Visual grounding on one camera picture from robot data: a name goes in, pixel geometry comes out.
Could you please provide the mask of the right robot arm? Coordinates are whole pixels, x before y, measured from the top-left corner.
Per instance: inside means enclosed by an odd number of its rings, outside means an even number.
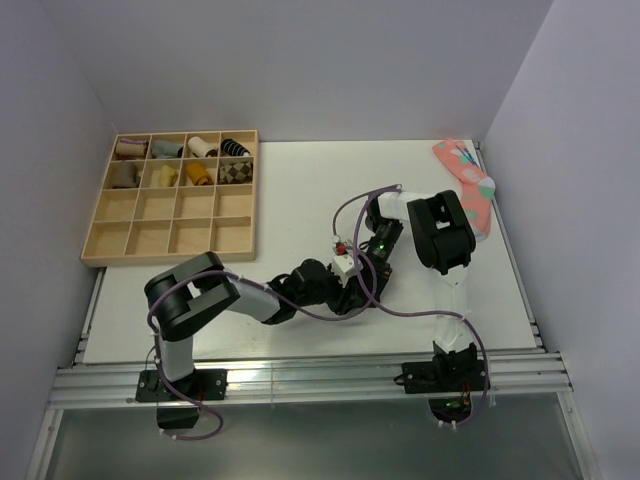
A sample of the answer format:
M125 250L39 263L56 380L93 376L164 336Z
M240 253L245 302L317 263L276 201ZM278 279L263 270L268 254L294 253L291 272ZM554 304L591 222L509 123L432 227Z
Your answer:
M480 348L478 335L467 320L466 293L476 239L458 196L451 190L427 196L397 187L380 189L367 195L357 223L374 233L364 253L353 253L354 261L372 276L377 275L377 268L388 266L403 228L409 228L419 263L438 278L435 307L395 315L435 318L433 378L443 389L457 388L474 368Z

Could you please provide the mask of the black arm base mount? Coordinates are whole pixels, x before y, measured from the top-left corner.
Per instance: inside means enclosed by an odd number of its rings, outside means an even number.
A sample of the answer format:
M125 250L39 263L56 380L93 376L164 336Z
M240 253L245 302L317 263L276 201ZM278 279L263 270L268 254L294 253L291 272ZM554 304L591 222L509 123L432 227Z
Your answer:
M403 387L406 394L482 393L491 386L480 360L470 369L453 372L443 372L434 361L405 362L393 382Z

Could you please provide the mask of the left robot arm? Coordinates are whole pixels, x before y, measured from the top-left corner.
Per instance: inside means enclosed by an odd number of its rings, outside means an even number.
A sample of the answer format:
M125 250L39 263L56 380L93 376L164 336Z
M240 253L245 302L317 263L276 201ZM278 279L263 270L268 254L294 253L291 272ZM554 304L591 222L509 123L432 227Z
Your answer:
M144 286L154 335L159 388L172 399L183 399L195 386L193 338L229 311L275 326L303 313L315 319L309 306L325 305L331 321L350 319L372 300L351 281L343 283L328 265L307 259L290 273L265 284L224 268L207 251L149 280Z

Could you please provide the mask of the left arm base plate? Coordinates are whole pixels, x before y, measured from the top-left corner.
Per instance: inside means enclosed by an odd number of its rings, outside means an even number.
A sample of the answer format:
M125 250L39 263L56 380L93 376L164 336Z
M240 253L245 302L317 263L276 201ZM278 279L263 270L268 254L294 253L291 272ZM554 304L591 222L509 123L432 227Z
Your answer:
M172 383L181 394L198 401L221 401L225 398L227 371L225 369L195 369L187 377ZM156 370L140 373L135 401L138 403L158 403L178 401L162 382Z

